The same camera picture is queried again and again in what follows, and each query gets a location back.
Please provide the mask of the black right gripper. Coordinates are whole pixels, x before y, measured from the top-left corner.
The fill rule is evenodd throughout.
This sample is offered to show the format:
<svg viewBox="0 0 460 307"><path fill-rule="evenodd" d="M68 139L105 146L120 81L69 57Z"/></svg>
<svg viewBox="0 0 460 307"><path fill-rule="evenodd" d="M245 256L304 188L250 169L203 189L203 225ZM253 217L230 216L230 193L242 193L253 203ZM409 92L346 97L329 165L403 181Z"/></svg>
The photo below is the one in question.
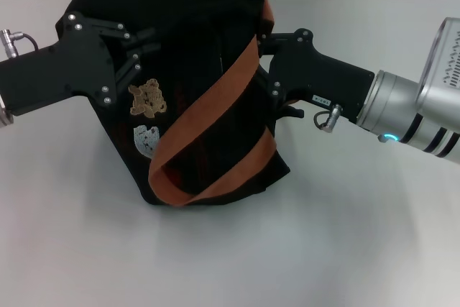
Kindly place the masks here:
<svg viewBox="0 0 460 307"><path fill-rule="evenodd" d="M271 55L267 92L273 97L275 118L303 118L293 104L305 101L328 111L341 107L341 116L356 123L375 74L330 58L313 46L313 33L262 34L257 38L260 57Z"/></svg>

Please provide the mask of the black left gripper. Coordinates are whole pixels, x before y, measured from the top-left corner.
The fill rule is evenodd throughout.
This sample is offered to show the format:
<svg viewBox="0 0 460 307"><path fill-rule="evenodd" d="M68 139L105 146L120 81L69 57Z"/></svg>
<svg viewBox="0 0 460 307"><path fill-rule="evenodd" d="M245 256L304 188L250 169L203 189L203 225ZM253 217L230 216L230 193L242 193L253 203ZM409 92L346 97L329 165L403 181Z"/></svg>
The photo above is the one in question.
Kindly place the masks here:
<svg viewBox="0 0 460 307"><path fill-rule="evenodd" d="M142 71L141 58L160 50L160 43L133 47L115 73L103 37L140 45L156 38L156 29L130 32L121 22L93 19L79 12L60 20L58 41L38 51L1 63L1 99L5 109L20 116L74 96L85 96L99 107L117 100L116 87L128 87Z"/></svg>

